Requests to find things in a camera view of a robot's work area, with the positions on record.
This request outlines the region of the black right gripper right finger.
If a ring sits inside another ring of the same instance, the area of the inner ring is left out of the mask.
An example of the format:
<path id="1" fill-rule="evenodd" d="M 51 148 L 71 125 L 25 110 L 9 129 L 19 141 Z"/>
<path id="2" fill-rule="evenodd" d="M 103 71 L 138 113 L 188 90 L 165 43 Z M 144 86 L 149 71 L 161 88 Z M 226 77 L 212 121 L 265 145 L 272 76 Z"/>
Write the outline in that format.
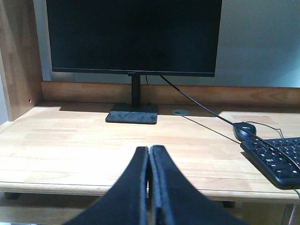
<path id="1" fill-rule="evenodd" d="M 150 148 L 151 222 L 154 225 L 242 225 L 201 194 L 177 168 L 166 148 Z"/>

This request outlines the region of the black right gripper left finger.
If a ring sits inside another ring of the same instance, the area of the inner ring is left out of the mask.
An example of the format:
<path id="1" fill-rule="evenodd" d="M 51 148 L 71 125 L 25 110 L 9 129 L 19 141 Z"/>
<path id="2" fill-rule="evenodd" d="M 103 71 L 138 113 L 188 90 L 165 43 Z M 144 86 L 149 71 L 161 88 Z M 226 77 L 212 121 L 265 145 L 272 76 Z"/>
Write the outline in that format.
<path id="1" fill-rule="evenodd" d="M 66 225 L 146 225 L 147 147 L 137 147 L 115 184 Z"/>

